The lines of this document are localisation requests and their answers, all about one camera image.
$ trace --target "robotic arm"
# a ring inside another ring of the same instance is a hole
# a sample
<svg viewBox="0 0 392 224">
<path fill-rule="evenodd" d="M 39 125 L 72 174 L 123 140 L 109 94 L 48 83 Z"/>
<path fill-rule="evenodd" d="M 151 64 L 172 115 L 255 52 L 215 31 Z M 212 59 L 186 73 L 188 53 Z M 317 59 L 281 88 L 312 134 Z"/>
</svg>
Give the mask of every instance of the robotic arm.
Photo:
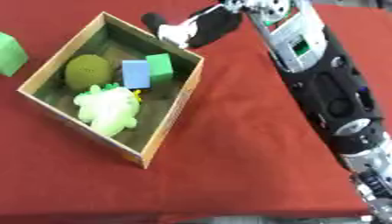
<svg viewBox="0 0 392 224">
<path fill-rule="evenodd" d="M 382 0 L 356 3 L 387 5 Z M 392 223 L 390 136 L 361 71 L 311 2 L 226 0 L 196 12 L 180 25 L 168 25 L 151 13 L 143 21 L 162 40 L 183 48 L 198 47 L 235 30 L 242 21 L 241 12 L 262 35 L 276 70 L 308 122 L 351 173 L 356 190 L 375 216 L 374 223 Z"/>
</svg>

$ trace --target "red table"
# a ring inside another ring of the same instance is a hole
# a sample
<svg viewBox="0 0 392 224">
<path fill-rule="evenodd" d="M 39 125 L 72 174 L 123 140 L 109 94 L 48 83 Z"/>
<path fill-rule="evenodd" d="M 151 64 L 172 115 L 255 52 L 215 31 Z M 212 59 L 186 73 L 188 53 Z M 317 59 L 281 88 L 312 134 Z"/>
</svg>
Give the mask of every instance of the red table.
<svg viewBox="0 0 392 224">
<path fill-rule="evenodd" d="M 42 115 L 15 91 L 101 11 L 142 26 L 139 18 L 147 11 L 178 23 L 212 2 L 3 3 L 0 30 L 15 36 L 31 59 L 14 77 L 0 77 L 0 222 L 154 223 L 199 215 L 366 212 L 347 173 L 286 91 L 248 20 L 196 51 L 206 57 L 202 82 L 146 171 Z M 317 9 L 367 75 L 392 127 L 389 15 Z"/>
</svg>

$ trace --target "green cube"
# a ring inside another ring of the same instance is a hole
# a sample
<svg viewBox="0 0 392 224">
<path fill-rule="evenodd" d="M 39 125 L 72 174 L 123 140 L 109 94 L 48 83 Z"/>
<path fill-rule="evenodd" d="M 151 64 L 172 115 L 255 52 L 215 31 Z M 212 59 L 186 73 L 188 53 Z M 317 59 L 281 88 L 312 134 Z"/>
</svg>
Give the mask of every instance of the green cube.
<svg viewBox="0 0 392 224">
<path fill-rule="evenodd" d="M 173 68 L 169 53 L 160 53 L 145 57 L 150 64 L 151 83 L 169 81 L 173 77 Z"/>
<path fill-rule="evenodd" d="M 28 60 L 25 50 L 10 35 L 0 32 L 0 74 L 11 77 Z"/>
</svg>

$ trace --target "wooden box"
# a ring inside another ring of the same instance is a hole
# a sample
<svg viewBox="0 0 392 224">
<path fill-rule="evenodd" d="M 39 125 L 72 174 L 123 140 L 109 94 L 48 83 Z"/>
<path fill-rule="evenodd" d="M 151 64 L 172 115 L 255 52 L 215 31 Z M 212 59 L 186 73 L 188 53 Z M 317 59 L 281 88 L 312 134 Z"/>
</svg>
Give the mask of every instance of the wooden box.
<svg viewBox="0 0 392 224">
<path fill-rule="evenodd" d="M 73 104 L 75 93 L 64 84 L 67 62 L 85 53 L 98 54 L 113 67 L 119 66 L 122 60 L 169 53 L 174 78 L 165 89 L 164 97 L 157 93 L 162 89 L 153 88 L 143 94 L 135 129 L 125 129 L 113 137 L 101 136 L 77 119 L 79 107 Z M 56 52 L 18 92 L 77 130 L 114 146 L 125 158 L 147 168 L 196 88 L 202 67 L 203 58 L 195 53 L 161 42 L 148 32 L 103 12 Z"/>
</svg>

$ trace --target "table surface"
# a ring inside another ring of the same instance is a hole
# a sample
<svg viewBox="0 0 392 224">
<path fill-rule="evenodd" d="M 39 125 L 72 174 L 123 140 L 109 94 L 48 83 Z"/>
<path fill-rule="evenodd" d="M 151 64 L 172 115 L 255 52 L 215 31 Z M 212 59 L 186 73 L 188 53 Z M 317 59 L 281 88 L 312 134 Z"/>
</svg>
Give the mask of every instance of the table surface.
<svg viewBox="0 0 392 224">
<path fill-rule="evenodd" d="M 198 49 L 202 82 L 148 170 L 42 115 L 16 89 L 101 11 L 143 27 L 213 1 L 7 1 L 2 32 L 30 61 L 0 77 L 0 214 L 340 216 L 366 207 L 305 121 L 246 19 Z M 392 24 L 385 12 L 317 6 L 373 87 L 392 127 Z"/>
</svg>

